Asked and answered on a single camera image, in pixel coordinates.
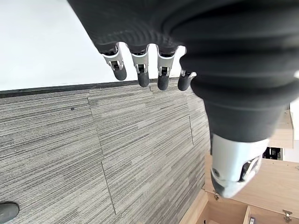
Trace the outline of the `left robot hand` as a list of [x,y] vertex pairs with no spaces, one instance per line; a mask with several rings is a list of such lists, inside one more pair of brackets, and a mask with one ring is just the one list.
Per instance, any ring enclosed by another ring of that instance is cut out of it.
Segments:
[[296,0],[71,0],[96,49],[115,44],[180,58],[205,104],[211,134],[211,178],[235,196],[257,174],[286,106],[299,95],[299,3]]

